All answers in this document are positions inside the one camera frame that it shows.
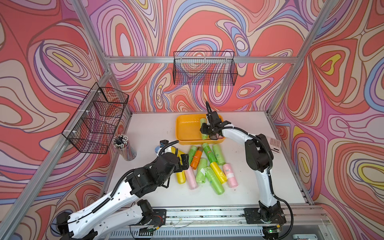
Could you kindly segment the light green trash bag roll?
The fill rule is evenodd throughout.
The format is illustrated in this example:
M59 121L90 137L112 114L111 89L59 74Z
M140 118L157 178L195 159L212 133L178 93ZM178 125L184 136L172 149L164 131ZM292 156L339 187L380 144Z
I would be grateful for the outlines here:
M200 128L202 127L203 124L206 124L206 123L207 123L207 119L206 118L201 118L200 119ZM206 134L203 134L203 133L201 133L201 138L202 138L202 140L209 140L210 139L209 135L206 135Z

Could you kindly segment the yellow plastic storage box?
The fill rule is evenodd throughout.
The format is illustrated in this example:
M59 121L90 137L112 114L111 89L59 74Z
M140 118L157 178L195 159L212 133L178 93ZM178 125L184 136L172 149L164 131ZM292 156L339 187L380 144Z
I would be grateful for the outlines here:
M200 132L200 119L206 118L206 114L187 114L180 115L176 119L176 139L181 145L201 145L220 144L225 138L219 137L218 140L211 140L210 138L203 140Z

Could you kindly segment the pink labelled trash bag roll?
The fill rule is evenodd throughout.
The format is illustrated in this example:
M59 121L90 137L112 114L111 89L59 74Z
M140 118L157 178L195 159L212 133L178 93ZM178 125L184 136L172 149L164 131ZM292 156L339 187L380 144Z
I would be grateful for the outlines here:
M235 174L234 174L234 171L233 171L231 164L229 164L229 163L224 164L223 165L223 172L227 177L227 183L228 183L229 187L230 188L236 188L239 184L238 184L238 181L235 177Z

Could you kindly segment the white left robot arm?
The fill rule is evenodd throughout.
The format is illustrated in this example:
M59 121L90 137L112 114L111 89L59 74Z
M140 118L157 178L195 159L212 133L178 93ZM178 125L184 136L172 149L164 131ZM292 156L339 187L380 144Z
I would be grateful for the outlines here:
M173 173L189 168L189 155L162 153L151 163L129 170L113 190L75 213L63 212L56 226L63 240L98 240L108 233L130 225L152 223L160 227L164 220L143 196L157 188L169 187Z

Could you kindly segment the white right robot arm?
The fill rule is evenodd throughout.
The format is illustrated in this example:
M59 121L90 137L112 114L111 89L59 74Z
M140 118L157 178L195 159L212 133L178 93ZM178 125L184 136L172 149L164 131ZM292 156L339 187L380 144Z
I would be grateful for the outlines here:
M283 216L281 202L273 190L271 169L273 167L273 153L265 135L252 135L234 126L229 121L222 121L216 111L207 105L208 123L203 123L200 131L211 139L219 136L229 138L245 147L246 162L255 172L260 193L259 215L264 223L277 221L280 225L287 221Z

